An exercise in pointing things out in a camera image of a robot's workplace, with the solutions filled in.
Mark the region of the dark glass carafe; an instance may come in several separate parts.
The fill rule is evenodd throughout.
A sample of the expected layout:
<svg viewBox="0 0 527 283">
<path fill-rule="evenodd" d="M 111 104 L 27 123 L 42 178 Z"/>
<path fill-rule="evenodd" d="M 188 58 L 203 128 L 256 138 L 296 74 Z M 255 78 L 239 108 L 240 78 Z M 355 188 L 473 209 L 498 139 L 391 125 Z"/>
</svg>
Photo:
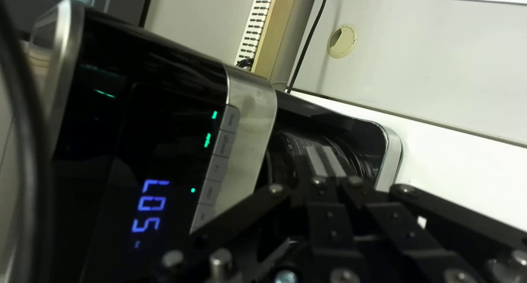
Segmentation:
<svg viewBox="0 0 527 283">
<path fill-rule="evenodd" d="M 295 157 L 305 154 L 309 146 L 329 146 L 337 159 L 343 160 L 344 171 L 375 184 L 380 164 L 379 157 L 360 150 L 358 143 L 343 136 L 315 135 L 292 130 L 278 130 L 271 135 L 265 169 L 269 182 L 288 183 L 296 178 Z"/>
</svg>

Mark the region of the black and silver coffeemaker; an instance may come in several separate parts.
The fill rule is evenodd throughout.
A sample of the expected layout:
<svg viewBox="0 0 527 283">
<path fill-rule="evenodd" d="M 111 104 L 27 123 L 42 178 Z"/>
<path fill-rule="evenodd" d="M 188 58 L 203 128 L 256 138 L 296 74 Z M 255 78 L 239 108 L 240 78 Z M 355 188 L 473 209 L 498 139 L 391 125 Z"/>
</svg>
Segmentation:
<svg viewBox="0 0 527 283">
<path fill-rule="evenodd" d="M 35 24 L 28 49 L 0 1 L 0 69 L 21 167 L 22 283 L 145 281 L 161 256 L 258 191 L 278 130 L 343 136 L 395 179 L 392 130 L 275 90 L 75 0 Z"/>
</svg>

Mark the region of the white perforated strip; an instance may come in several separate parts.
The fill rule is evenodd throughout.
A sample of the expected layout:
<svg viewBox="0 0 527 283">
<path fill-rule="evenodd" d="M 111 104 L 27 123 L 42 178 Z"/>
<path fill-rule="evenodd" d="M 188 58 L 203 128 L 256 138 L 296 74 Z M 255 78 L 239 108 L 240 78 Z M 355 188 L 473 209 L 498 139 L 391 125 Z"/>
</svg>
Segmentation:
<svg viewBox="0 0 527 283">
<path fill-rule="evenodd" d="M 253 0 L 235 59 L 237 67 L 252 69 L 273 1 Z"/>
</svg>

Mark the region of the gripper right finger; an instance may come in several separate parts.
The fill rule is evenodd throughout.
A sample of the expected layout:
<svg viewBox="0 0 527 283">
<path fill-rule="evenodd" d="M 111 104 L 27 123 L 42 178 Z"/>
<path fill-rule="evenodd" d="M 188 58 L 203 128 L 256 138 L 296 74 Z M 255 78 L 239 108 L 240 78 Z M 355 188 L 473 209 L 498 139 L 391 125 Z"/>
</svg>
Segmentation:
<svg viewBox="0 0 527 283">
<path fill-rule="evenodd" d="M 401 283 L 527 283 L 527 232 L 408 184 L 382 194 L 343 164 L 324 146 L 324 168 L 358 227 L 380 231 L 393 248 Z"/>
</svg>

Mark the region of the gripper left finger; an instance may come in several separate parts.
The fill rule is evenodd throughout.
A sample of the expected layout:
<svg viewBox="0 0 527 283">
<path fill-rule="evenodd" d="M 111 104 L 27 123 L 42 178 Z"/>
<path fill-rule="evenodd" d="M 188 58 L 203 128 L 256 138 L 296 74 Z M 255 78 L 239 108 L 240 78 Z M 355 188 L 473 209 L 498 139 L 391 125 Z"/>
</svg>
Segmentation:
<svg viewBox="0 0 527 283">
<path fill-rule="evenodd" d="M 297 180 L 263 187 L 166 251 L 152 283 L 330 283 L 357 257 L 338 190 L 352 176 L 329 146 L 295 157 Z"/>
</svg>

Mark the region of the light wooden board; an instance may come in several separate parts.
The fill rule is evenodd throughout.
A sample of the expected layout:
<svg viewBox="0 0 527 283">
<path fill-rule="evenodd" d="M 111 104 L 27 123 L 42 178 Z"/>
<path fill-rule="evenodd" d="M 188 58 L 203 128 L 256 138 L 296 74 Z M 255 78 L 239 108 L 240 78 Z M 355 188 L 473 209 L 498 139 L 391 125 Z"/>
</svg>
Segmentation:
<svg viewBox="0 0 527 283">
<path fill-rule="evenodd" d="M 295 0 L 270 0 L 252 72 L 271 79 Z"/>
</svg>

